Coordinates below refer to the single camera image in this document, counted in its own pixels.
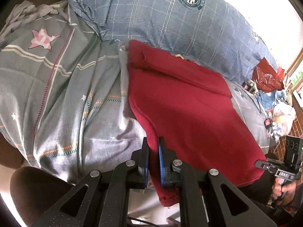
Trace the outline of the person's right hand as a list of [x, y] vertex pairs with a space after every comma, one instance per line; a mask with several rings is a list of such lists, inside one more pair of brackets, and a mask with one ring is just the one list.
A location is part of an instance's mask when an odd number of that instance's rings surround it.
[[[272, 186], [272, 197], [277, 205], [287, 205], [294, 199], [296, 183], [293, 181], [290, 184], [282, 186], [280, 181], [281, 178], [275, 178], [274, 184]], [[283, 195], [283, 193], [285, 193], [284, 198], [277, 200], [277, 198]]]

